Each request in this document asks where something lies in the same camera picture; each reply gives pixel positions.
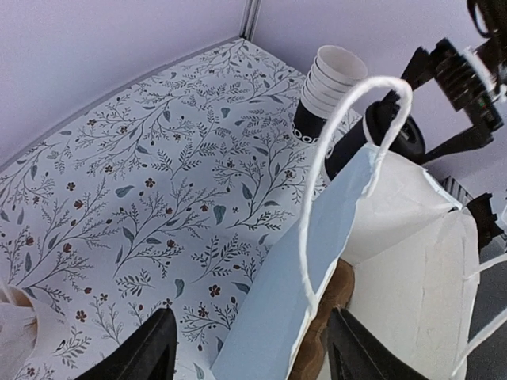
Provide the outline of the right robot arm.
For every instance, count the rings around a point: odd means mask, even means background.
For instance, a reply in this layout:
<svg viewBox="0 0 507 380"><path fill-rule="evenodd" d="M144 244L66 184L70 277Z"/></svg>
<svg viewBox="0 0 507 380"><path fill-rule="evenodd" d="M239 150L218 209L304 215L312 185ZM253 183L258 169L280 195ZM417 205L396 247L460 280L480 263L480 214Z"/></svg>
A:
<svg viewBox="0 0 507 380"><path fill-rule="evenodd" d="M418 48L402 79L413 90L434 80L455 111L465 111L472 126L411 159L421 165L449 154L478 150L493 142L504 125L494 104L506 102L506 2L468 1L471 20L486 41L459 52L446 38L428 52Z"/></svg>

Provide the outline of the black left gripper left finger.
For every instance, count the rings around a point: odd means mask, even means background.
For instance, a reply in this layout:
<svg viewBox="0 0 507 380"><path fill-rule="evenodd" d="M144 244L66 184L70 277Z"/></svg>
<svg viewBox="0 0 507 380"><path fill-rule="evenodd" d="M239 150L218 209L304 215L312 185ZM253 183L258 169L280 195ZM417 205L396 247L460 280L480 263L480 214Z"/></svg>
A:
<svg viewBox="0 0 507 380"><path fill-rule="evenodd" d="M77 380L172 380L177 323L171 309L156 310L111 355Z"/></svg>

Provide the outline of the black and white paper cup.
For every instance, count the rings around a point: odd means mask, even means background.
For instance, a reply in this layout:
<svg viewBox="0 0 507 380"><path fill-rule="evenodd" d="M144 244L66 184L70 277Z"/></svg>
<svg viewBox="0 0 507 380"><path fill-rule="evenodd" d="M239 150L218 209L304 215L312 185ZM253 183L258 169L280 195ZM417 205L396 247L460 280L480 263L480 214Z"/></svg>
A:
<svg viewBox="0 0 507 380"><path fill-rule="evenodd" d="M325 177L331 181L349 163L356 152L367 142L363 127L364 119L361 118L353 127L338 140L324 161Z"/></svg>

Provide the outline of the brown cardboard cup carrier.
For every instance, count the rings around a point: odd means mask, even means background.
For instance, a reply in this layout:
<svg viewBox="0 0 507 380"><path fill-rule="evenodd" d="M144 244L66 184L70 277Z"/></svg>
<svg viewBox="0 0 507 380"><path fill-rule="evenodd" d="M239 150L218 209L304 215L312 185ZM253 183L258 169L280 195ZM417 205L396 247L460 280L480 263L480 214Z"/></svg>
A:
<svg viewBox="0 0 507 380"><path fill-rule="evenodd" d="M316 379L324 363L328 319L333 308L344 308L352 297L355 285L353 267L339 259L318 306L316 318L303 338L289 379Z"/></svg>

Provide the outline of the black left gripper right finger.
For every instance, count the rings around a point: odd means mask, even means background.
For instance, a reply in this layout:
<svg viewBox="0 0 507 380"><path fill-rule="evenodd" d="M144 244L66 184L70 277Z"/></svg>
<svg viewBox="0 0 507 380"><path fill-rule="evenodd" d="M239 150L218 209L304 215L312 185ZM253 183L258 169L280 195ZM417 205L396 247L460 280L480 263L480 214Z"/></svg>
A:
<svg viewBox="0 0 507 380"><path fill-rule="evenodd" d="M333 380L426 380L384 347L348 310L332 309L327 330Z"/></svg>

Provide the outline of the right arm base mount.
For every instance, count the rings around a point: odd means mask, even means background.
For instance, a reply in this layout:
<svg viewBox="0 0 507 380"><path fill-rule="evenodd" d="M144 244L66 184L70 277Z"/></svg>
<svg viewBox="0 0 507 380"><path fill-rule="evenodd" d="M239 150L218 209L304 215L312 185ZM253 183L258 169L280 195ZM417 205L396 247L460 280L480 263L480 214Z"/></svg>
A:
<svg viewBox="0 0 507 380"><path fill-rule="evenodd" d="M493 213L490 200L492 193L483 193L467 203L466 208L476 223L478 250L481 251L492 240L503 234L504 230L497 224L498 217Z"/></svg>

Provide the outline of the light blue paper bag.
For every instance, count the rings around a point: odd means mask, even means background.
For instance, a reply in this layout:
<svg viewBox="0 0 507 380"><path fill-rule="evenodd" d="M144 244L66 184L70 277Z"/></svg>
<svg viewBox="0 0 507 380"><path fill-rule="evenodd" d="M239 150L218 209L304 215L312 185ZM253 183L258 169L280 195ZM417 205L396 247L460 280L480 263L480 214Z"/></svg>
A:
<svg viewBox="0 0 507 380"><path fill-rule="evenodd" d="M369 90L393 89L399 112L379 145L366 142L319 195L333 134ZM300 217L269 250L215 362L217 379L286 379L337 262L355 287L349 310L398 359L429 379L463 379L467 357L505 321L469 328L483 271L471 213L421 166L391 151L413 100L409 84L376 76L339 102L314 152Z"/></svg>

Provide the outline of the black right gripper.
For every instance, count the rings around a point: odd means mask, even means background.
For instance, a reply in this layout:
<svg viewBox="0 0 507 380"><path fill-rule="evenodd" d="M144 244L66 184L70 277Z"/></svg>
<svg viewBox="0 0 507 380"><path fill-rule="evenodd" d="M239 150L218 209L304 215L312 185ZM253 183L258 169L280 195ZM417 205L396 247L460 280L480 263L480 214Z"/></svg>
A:
<svg viewBox="0 0 507 380"><path fill-rule="evenodd" d="M474 124L429 151L421 163L482 149L493 142L492 132L504 125L495 106L504 101L504 53L493 39L477 48L467 47L462 51L446 38L431 51L419 47L401 79L413 91L435 80L452 107L456 111L465 111Z"/></svg>

